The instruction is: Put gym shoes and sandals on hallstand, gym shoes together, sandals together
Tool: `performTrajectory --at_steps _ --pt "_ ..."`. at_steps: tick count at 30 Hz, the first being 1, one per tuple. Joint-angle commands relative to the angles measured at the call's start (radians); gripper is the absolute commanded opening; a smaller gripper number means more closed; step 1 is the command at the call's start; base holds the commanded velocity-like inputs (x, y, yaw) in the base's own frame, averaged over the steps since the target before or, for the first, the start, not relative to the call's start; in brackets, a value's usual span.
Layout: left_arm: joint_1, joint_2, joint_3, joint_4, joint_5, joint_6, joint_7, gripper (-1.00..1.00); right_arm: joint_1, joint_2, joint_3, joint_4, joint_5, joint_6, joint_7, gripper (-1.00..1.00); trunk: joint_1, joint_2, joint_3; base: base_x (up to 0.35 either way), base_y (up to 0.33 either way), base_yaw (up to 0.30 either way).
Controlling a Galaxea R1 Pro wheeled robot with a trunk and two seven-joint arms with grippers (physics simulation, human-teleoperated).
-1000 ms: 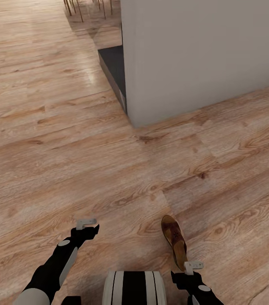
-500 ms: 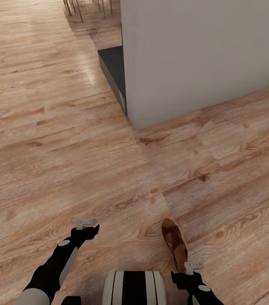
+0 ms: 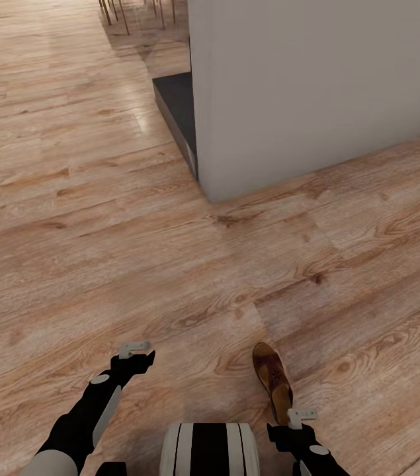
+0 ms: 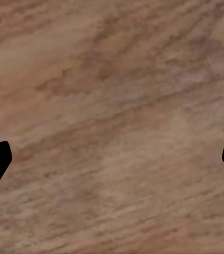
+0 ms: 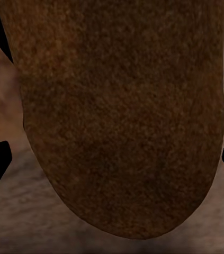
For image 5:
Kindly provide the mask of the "sandal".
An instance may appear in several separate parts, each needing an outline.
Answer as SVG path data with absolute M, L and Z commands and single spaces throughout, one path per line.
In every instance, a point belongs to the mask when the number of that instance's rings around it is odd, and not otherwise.
M 224 136 L 224 0 L 0 0 L 23 127 L 61 200 L 147 240 L 202 204 Z

